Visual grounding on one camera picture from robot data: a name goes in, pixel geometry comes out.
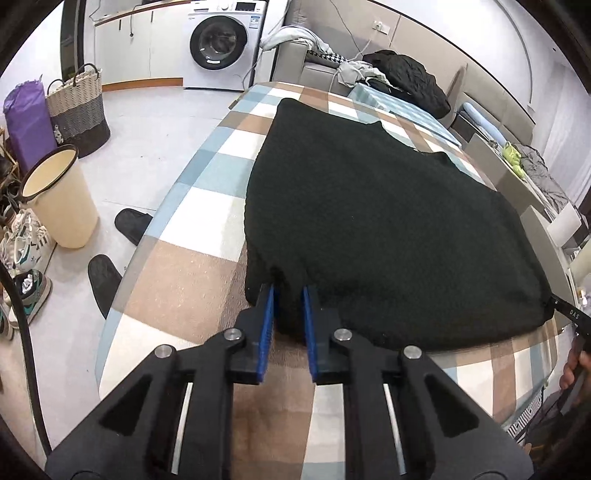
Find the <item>person's right hand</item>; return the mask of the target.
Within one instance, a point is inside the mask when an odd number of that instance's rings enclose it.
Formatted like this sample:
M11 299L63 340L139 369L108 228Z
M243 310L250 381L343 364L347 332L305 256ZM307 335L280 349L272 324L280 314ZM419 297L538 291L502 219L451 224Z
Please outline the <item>person's right hand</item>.
M567 356L567 361L563 368L563 373L559 380L559 387L561 390L568 389L575 382L575 369L581 367L586 373L587 378L585 386L581 392L587 393L590 391L590 355L580 349L576 342L572 343L571 349Z

